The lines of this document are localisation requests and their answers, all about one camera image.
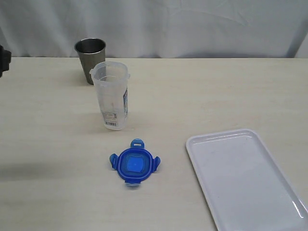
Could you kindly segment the clear plastic tall container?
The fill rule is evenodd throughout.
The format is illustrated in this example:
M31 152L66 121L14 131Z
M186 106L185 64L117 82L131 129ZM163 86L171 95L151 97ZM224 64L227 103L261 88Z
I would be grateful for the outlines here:
M126 65L115 61L98 63L90 70L104 126L121 130L128 117L128 80Z

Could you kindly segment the stainless steel cup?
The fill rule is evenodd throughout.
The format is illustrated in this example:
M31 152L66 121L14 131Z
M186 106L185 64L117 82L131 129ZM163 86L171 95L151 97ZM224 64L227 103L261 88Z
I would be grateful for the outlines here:
M105 41L99 38L84 38L78 41L74 48L78 53L86 81L93 85L90 70L98 63L105 61Z

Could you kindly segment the white rectangular tray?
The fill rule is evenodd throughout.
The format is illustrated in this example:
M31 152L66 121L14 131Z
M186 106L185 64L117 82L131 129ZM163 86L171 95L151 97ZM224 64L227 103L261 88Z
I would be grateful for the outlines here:
M219 231L305 231L308 211L250 129L192 136L186 150Z

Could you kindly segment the white backdrop curtain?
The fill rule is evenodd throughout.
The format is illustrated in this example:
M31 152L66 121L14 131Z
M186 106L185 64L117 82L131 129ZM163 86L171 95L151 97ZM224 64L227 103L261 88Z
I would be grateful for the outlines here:
M107 57L308 55L305 0L3 0L0 43L14 56L75 57L83 38Z

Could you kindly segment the blue plastic container lid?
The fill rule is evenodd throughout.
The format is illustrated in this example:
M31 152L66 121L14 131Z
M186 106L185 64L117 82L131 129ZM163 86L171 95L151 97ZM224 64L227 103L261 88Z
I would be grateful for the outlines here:
M156 172L161 163L160 157L153 157L145 149L145 144L141 139L132 140L128 149L120 155L110 155L109 160L112 169L118 172L120 178L129 187L138 187L142 181Z

